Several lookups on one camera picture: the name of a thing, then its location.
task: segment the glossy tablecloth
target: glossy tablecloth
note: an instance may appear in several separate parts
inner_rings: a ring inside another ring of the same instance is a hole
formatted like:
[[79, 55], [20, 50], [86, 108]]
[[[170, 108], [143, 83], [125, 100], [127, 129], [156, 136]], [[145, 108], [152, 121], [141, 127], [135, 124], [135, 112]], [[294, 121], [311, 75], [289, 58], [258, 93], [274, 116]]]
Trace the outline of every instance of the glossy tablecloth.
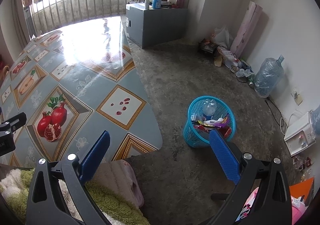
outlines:
[[87, 154], [104, 130], [103, 161], [162, 146], [120, 17], [63, 27], [30, 41], [0, 88], [1, 121], [24, 112], [16, 150], [0, 162], [35, 167], [38, 159]]

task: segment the wall socket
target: wall socket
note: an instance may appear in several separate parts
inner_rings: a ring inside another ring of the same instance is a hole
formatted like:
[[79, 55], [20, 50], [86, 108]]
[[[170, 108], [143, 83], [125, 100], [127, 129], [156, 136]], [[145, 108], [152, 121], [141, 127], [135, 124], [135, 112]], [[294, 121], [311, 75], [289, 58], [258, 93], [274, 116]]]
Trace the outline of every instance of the wall socket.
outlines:
[[301, 104], [302, 96], [299, 94], [299, 92], [297, 91], [296, 88], [291, 92], [291, 96], [293, 97], [293, 99], [294, 99], [294, 101], [296, 102], [297, 105]]

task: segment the gray box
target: gray box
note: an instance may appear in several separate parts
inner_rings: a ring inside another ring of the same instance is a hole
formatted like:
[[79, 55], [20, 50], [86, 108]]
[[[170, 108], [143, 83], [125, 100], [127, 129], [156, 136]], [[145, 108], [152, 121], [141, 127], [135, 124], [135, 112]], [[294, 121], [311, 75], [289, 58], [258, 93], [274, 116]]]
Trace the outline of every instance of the gray box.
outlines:
[[145, 48], [184, 36], [187, 9], [145, 9], [143, 4], [126, 5], [126, 26], [129, 38]]

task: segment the concrete floor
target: concrete floor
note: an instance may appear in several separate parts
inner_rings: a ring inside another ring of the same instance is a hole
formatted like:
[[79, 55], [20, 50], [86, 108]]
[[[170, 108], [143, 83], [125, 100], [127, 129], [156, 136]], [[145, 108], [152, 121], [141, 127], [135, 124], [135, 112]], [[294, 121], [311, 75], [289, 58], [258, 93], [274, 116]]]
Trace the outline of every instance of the concrete floor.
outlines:
[[279, 126], [248, 84], [238, 82], [227, 67], [215, 67], [195, 46], [175, 41], [140, 49], [128, 41], [163, 138], [160, 150], [127, 160], [145, 199], [141, 211], [151, 225], [199, 224], [221, 206], [210, 194], [234, 187], [210, 148], [193, 149], [184, 142], [188, 107], [202, 95], [218, 97], [232, 109], [237, 124], [232, 142], [241, 151], [267, 161], [279, 157], [289, 184], [299, 181]]

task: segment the white cable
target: white cable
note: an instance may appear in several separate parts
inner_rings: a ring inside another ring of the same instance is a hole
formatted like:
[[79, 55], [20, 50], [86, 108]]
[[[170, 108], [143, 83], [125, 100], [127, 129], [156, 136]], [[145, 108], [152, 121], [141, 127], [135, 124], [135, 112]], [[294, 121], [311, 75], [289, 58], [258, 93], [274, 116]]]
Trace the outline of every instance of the white cable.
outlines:
[[292, 117], [294, 114], [299, 115], [299, 116], [303, 116], [302, 112], [300, 112], [300, 113], [301, 113], [301, 114], [298, 114], [297, 112], [293, 112], [293, 113], [291, 114], [291, 116], [290, 116], [290, 118], [289, 118], [289, 120], [288, 120], [287, 127], [286, 127], [284, 133], [282, 132], [282, 129], [281, 129], [281, 120], [282, 120], [283, 122], [285, 122], [285, 121], [284, 121], [284, 118], [283, 118], [283, 117], [280, 118], [280, 130], [281, 130], [281, 133], [282, 133], [283, 135], [285, 135], [285, 134], [287, 133], [287, 130], [288, 130], [288, 127], [289, 127], [289, 123], [290, 123], [291, 117]]

